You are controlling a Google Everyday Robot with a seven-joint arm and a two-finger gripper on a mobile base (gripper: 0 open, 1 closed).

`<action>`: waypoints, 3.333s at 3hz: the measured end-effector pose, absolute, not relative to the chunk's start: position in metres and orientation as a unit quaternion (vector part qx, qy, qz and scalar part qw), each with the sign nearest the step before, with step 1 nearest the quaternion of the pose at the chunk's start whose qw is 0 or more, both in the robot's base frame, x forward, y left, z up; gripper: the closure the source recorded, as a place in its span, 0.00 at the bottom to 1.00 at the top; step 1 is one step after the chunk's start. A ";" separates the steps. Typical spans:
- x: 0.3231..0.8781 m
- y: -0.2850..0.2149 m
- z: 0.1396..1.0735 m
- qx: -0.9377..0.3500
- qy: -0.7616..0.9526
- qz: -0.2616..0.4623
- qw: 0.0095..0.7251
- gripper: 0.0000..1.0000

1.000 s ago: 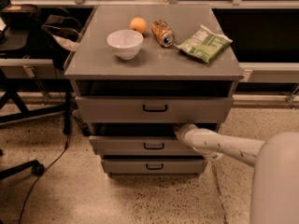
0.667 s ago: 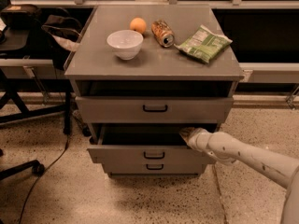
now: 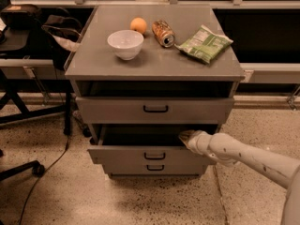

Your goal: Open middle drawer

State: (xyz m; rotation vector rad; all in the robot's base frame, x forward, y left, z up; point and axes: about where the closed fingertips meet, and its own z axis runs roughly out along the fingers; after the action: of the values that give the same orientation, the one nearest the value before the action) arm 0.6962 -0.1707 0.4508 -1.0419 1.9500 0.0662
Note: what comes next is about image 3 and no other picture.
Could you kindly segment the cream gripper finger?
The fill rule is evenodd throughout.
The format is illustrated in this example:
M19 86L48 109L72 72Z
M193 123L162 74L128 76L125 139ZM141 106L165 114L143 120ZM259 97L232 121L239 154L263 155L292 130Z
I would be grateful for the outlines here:
M194 130L186 130L179 133L178 138L186 146L186 148L189 148L188 142L193 138L194 133Z

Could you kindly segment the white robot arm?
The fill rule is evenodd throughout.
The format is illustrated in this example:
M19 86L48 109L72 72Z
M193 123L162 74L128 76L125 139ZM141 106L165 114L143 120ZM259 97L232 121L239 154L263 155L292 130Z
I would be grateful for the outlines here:
M226 133L210 135L202 130L179 134L195 154L205 155L224 166L247 165L287 189L280 225L300 225L300 160L244 144Z

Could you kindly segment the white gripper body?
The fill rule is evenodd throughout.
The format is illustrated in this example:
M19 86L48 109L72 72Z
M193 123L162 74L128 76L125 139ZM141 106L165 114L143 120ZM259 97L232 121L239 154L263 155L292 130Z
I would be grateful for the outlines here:
M212 136L205 131L194 131L187 140L187 148L195 154L208 156L210 154L209 143L211 139Z

